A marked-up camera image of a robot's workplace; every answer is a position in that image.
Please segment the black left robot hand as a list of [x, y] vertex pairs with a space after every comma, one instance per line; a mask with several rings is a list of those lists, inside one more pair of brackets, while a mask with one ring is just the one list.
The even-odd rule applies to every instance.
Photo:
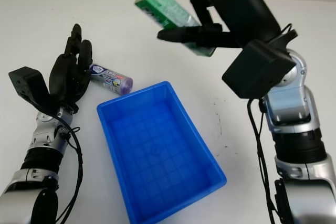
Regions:
[[74, 24], [65, 51], [56, 59], [49, 76], [49, 92], [58, 106], [73, 114], [78, 112], [76, 102], [88, 88], [92, 63], [92, 44], [82, 39], [81, 26]]

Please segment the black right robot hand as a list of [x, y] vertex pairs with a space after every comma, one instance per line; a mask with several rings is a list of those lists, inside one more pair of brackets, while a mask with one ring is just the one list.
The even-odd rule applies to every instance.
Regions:
[[264, 0], [190, 0], [199, 26], [165, 28], [157, 38], [194, 42], [199, 47], [243, 48], [252, 40], [269, 42], [281, 29]]

